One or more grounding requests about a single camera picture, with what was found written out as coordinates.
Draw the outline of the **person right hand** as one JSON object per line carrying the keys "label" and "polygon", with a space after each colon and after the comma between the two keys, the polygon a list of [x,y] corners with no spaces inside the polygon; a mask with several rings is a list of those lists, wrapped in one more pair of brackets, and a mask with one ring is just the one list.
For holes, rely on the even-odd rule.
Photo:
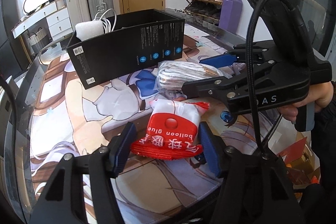
{"label": "person right hand", "polygon": [[298,109],[306,106],[310,103],[314,105],[314,111],[319,113],[321,110],[327,107],[334,96],[335,84],[331,81],[328,83],[321,83],[311,85],[307,97],[300,102],[296,102],[291,105],[286,105],[278,108],[281,115],[290,122],[295,122]]}

